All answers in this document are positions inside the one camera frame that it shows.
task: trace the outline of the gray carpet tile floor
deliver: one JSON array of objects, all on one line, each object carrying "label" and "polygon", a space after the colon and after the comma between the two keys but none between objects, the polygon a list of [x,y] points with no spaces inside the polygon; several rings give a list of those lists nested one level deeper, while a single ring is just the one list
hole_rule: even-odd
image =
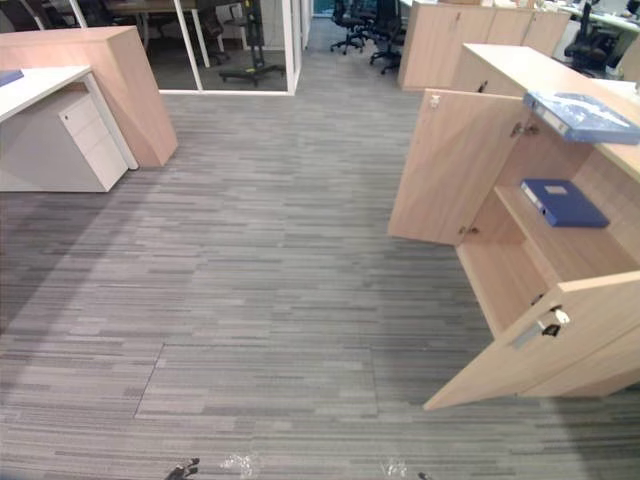
[{"label": "gray carpet tile floor", "polygon": [[455,252],[389,238],[420,96],[313,23],[295,97],[165,97],[110,194],[3,194],[3,478],[637,480],[640,390],[421,404],[490,341]]}]

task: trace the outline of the drawer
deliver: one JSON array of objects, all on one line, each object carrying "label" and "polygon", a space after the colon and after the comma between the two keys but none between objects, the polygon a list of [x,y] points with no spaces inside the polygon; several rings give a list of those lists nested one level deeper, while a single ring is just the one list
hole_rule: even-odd
[{"label": "drawer", "polygon": [[60,112],[60,119],[71,136],[75,136],[80,130],[93,122],[95,118],[99,118],[98,110],[89,95]]},{"label": "drawer", "polygon": [[109,191],[128,169],[110,135],[94,145],[85,154],[85,159],[106,191]]},{"label": "drawer", "polygon": [[98,142],[109,135],[109,130],[105,126],[101,117],[96,117],[82,128],[78,133],[72,135],[73,141],[80,151],[86,155]]}]

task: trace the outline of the desk drawer unit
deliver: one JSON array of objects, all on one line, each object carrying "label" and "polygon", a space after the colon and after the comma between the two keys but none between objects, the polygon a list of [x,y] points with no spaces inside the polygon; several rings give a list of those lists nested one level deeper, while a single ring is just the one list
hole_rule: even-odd
[{"label": "desk drawer unit", "polygon": [[91,97],[58,92],[0,126],[0,189],[108,192],[127,170]]}]

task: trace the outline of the open cabinet door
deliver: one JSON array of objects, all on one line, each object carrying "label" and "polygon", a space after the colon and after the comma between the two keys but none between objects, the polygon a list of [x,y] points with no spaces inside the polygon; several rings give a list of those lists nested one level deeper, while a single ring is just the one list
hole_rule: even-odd
[{"label": "open cabinet door", "polygon": [[459,244],[528,118],[518,97],[427,89],[389,234]]},{"label": "open cabinet door", "polygon": [[[570,318],[556,337],[538,325]],[[560,283],[436,393],[425,410],[527,392],[583,361],[640,324],[640,272]],[[589,372],[583,372],[584,383]],[[563,390],[547,389],[547,395]]]}]

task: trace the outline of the cabinet countertop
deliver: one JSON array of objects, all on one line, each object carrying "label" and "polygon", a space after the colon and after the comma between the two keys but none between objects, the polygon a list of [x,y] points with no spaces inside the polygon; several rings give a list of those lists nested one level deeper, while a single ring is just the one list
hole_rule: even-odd
[{"label": "cabinet countertop", "polygon": [[[532,48],[480,44],[465,47],[525,91],[591,95],[640,125],[640,109],[634,102]],[[640,182],[640,145],[600,143],[596,148]]]}]

